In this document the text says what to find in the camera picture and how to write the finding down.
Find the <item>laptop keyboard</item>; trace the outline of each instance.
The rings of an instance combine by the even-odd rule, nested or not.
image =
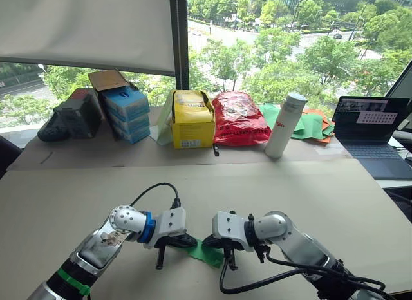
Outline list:
[[[354,158],[402,159],[388,145],[345,144],[344,146]]]

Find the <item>yellow cardboard box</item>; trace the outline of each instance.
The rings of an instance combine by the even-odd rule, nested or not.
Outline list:
[[[171,96],[174,148],[212,147],[214,109],[206,92],[174,89]]]

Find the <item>beige tabletop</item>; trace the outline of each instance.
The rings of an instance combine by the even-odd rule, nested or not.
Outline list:
[[[113,207],[163,181],[177,186],[187,230],[199,239],[211,233],[217,211],[258,217],[279,210],[354,274],[385,282],[389,292],[412,287],[411,224],[358,161],[340,159],[9,171],[0,180],[0,299],[26,299]],[[136,208],[156,214],[168,209],[172,198],[170,188],[159,187]],[[283,258],[275,246],[272,251]],[[299,276],[224,295],[219,269],[167,248],[164,269],[155,270],[156,256],[155,250],[126,243],[93,286],[92,299],[317,299],[315,288]],[[288,270],[261,265],[254,253],[236,256],[239,270],[228,273],[227,286]]]
[[[159,112],[160,107],[151,108],[151,125],[156,124]],[[46,143],[35,137],[8,170],[270,162],[264,147],[219,147],[220,155],[216,157],[211,148],[175,150],[172,144],[160,146],[150,137],[131,145],[123,140],[114,141],[108,124],[103,121],[92,139]],[[351,158],[335,137],[328,145],[291,139],[280,161],[335,158]]]

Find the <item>laptop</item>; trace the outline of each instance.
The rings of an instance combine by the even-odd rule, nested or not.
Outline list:
[[[342,96],[335,135],[375,179],[412,180],[412,168],[388,144],[407,117],[408,98]]]

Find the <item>red snack bag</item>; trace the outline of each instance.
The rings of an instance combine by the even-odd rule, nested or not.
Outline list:
[[[271,130],[246,93],[220,93],[212,104],[216,115],[215,144],[242,147],[262,144],[269,139]]]

